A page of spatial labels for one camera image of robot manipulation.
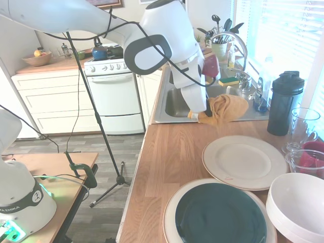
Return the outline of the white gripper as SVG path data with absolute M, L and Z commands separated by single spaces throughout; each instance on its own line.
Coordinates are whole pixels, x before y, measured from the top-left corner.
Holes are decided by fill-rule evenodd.
M 212 117 L 214 112 L 214 98 L 206 99 L 206 88 L 193 84 L 181 88 L 181 94 L 188 105 L 189 109 L 194 113 L 206 111 L 207 117 Z

